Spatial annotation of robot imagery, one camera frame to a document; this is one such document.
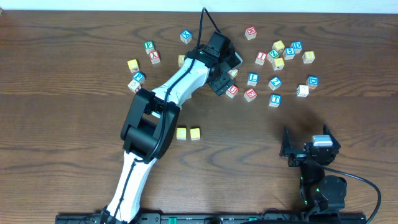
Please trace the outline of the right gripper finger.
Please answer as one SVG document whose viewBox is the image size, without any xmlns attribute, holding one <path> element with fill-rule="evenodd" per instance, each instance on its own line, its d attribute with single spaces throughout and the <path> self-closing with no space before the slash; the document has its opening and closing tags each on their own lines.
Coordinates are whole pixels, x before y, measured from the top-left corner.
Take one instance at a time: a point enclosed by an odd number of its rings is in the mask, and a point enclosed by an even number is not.
<svg viewBox="0 0 398 224">
<path fill-rule="evenodd" d="M 331 131 L 329 130 L 326 124 L 323 125 L 323 134 L 329 136 L 332 143 L 336 142 L 336 139 L 334 138 L 334 136 L 332 135 Z"/>
<path fill-rule="evenodd" d="M 280 148 L 279 156 L 280 157 L 288 157 L 292 153 L 292 146 L 290 143 L 289 132 L 287 128 L 284 128 L 282 145 Z"/>
</svg>

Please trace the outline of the yellow O block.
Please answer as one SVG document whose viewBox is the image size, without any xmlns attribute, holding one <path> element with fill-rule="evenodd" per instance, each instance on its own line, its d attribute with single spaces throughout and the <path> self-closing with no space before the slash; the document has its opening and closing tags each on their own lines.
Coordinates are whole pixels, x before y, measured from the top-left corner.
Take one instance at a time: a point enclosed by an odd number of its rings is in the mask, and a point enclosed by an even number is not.
<svg viewBox="0 0 398 224">
<path fill-rule="evenodd" d="M 190 137 L 192 141 L 200 140 L 201 139 L 200 128 L 192 128 L 190 130 Z"/>
</svg>

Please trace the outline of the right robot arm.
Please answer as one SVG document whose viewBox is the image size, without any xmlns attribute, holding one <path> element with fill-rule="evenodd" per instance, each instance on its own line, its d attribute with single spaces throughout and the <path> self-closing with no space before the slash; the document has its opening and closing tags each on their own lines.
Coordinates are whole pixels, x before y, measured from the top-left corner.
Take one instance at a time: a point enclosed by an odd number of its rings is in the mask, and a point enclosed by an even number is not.
<svg viewBox="0 0 398 224">
<path fill-rule="evenodd" d="M 301 218 L 309 221 L 315 215 L 337 215 L 345 207 L 346 180 L 335 175 L 326 175 L 325 166 L 331 164 L 341 145 L 326 125 L 322 135 L 314 135 L 302 149 L 293 149 L 289 132 L 285 128 L 280 157 L 288 158 L 289 167 L 300 169 L 300 195 L 305 210 Z"/>
</svg>

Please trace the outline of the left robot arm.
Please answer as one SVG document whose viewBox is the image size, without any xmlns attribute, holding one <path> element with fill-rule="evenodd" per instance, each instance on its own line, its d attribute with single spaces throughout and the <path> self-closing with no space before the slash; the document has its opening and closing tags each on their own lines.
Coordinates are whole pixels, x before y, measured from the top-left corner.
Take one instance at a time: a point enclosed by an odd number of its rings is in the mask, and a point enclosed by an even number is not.
<svg viewBox="0 0 398 224">
<path fill-rule="evenodd" d="M 227 36 L 214 32 L 207 44 L 188 51 L 184 64 L 163 85 L 134 96 L 121 130 L 124 164 L 112 201 L 100 213 L 101 223 L 130 223 L 154 163 L 172 142 L 184 102 L 203 85 L 222 95 L 234 81 L 228 72 L 242 64 Z"/>
</svg>

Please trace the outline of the yellow C block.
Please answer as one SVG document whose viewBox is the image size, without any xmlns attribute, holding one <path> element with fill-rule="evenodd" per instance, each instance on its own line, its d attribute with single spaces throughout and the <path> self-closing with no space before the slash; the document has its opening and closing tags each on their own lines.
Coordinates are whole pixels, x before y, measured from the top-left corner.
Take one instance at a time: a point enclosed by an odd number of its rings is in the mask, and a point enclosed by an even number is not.
<svg viewBox="0 0 398 224">
<path fill-rule="evenodd" d="M 187 139 L 187 129 L 186 128 L 177 128 L 176 137 L 178 140 L 186 140 Z"/>
</svg>

